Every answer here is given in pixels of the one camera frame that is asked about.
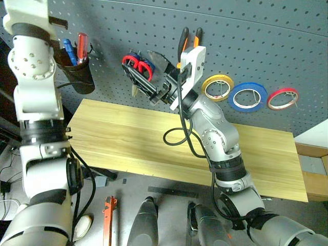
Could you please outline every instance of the blue screwdriver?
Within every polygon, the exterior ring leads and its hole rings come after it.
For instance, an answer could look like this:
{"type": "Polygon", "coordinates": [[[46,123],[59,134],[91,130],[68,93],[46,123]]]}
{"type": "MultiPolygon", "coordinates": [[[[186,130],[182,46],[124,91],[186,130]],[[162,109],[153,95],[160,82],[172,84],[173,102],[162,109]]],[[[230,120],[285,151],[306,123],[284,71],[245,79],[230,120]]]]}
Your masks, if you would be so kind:
{"type": "Polygon", "coordinates": [[[65,50],[70,57],[71,63],[73,66],[77,66],[77,58],[76,54],[74,52],[74,49],[72,47],[71,41],[68,38],[63,39],[65,50]]]}

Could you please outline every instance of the red tape roll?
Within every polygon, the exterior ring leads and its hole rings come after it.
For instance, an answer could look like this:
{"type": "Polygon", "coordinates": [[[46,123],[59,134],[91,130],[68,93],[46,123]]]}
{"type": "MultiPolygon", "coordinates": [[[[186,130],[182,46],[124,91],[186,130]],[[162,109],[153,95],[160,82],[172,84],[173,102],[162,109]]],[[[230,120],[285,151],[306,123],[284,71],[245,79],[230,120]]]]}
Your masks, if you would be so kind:
{"type": "Polygon", "coordinates": [[[268,107],[272,110],[283,110],[283,109],[289,108],[290,106],[294,105],[298,101],[298,99],[299,99],[299,93],[296,89],[294,89],[294,88],[283,88],[283,89],[277,90],[274,93],[272,93],[268,97],[267,104],[268,104],[268,107]],[[295,95],[295,98],[293,97],[293,99],[290,102],[288,102],[287,104],[280,105],[280,106],[273,106],[271,104],[272,99],[275,98],[276,96],[282,94],[282,93],[292,93],[292,94],[295,95]]]}

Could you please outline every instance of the pliers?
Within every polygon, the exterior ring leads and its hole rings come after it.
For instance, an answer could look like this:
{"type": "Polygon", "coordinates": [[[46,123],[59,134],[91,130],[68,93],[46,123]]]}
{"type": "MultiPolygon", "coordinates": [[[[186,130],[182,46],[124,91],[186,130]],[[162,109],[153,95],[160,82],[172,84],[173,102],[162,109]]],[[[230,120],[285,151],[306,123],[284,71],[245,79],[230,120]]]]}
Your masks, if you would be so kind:
{"type": "MultiPolygon", "coordinates": [[[[180,69],[181,64],[181,54],[186,49],[187,42],[188,42],[188,35],[189,35],[189,28],[185,27],[182,30],[182,34],[179,41],[178,46],[178,64],[176,65],[177,68],[180,69]]],[[[194,38],[194,48],[196,48],[198,45],[200,45],[201,37],[203,35],[203,29],[201,27],[198,27],[196,30],[195,38],[194,38]]]]}

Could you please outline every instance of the table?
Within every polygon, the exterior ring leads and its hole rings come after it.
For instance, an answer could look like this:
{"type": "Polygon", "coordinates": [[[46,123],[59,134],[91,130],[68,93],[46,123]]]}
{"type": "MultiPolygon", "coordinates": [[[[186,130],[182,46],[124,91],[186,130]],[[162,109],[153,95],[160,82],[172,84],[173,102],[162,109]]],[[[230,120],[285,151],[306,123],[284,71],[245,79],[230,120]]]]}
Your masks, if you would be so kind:
{"type": "MultiPolygon", "coordinates": [[[[167,146],[162,136],[180,127],[177,114],[83,99],[69,126],[70,143],[92,167],[162,177],[209,186],[205,159],[187,143],[167,146]]],[[[292,133],[234,124],[246,169],[263,196],[308,201],[292,133]]],[[[183,138],[173,132],[169,141],[183,138]]],[[[192,136],[195,150],[201,147],[192,136]]]]}

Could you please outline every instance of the tool holder cup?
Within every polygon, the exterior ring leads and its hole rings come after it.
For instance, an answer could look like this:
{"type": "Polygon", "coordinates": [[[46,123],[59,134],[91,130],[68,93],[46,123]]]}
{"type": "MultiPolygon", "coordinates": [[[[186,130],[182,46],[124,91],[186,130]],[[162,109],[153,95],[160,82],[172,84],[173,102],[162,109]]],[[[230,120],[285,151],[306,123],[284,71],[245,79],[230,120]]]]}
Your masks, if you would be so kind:
{"type": "Polygon", "coordinates": [[[74,90],[79,94],[89,94],[94,91],[95,86],[89,68],[89,58],[73,66],[65,49],[60,49],[54,54],[57,66],[65,73],[74,90]]]}

